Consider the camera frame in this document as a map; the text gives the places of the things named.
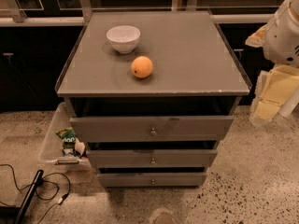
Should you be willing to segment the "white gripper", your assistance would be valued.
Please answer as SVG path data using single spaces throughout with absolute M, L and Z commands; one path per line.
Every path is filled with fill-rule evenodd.
M 276 65 L 258 76 L 250 112 L 252 122 L 271 121 L 276 115 L 287 118 L 299 104 L 299 69 Z

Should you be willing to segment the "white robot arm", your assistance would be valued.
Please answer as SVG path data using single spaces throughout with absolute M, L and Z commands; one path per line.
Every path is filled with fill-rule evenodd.
M 298 105 L 299 0 L 285 0 L 246 44 L 262 48 L 265 59 L 275 64 L 258 77 L 251 120 L 271 121 L 276 114 L 288 117 Z

